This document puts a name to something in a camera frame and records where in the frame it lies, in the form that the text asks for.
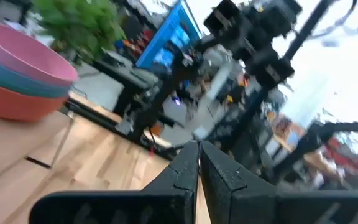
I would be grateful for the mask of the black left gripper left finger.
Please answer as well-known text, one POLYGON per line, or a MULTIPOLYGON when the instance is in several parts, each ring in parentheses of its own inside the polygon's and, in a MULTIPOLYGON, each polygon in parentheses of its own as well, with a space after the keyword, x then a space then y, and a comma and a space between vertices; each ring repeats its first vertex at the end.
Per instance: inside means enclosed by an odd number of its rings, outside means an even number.
POLYGON ((48 194, 31 208, 30 224, 194 223, 199 146, 186 143, 141 190, 86 190, 48 194))

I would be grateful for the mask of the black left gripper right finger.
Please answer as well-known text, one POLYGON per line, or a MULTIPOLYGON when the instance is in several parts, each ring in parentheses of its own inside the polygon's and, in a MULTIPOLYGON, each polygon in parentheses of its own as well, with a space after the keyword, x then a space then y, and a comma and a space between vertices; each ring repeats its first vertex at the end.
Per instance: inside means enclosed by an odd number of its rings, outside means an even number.
POLYGON ((208 141, 200 169, 211 223, 358 224, 358 190, 280 190, 208 141))

